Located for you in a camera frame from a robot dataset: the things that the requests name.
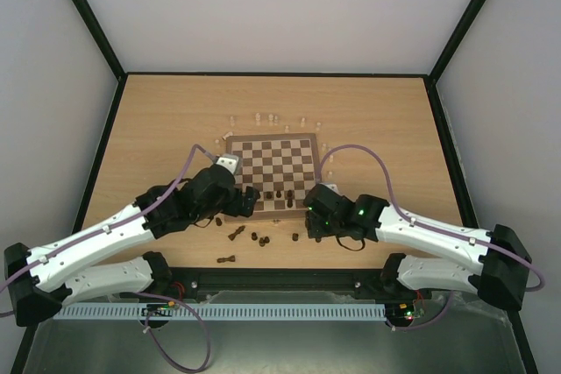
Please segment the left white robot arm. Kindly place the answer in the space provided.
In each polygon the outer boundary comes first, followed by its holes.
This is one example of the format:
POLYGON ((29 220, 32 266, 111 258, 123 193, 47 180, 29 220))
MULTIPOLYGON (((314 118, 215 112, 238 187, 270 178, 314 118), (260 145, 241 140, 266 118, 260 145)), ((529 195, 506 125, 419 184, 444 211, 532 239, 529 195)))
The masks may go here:
POLYGON ((192 179, 151 187, 113 216, 60 241, 33 248, 15 243, 4 250, 1 284, 11 298, 10 314, 19 327, 30 327, 80 300, 161 293, 171 272, 160 253, 113 265, 104 259, 217 214, 249 217, 258 198, 258 190, 236 187, 233 172, 213 164, 192 179))

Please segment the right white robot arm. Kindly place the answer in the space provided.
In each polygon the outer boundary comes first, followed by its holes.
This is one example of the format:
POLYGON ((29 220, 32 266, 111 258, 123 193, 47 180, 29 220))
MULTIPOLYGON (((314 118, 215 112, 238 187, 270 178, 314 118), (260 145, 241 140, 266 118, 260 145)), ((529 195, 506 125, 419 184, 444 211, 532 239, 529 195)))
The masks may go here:
POLYGON ((428 253, 427 258, 403 253, 388 258, 381 283, 394 297, 408 290, 451 290, 475 294, 502 310, 522 308, 531 258, 507 226, 498 224, 492 230, 454 226, 405 212, 369 194, 352 201, 329 184, 314 186, 303 204, 311 238, 349 237, 428 253))

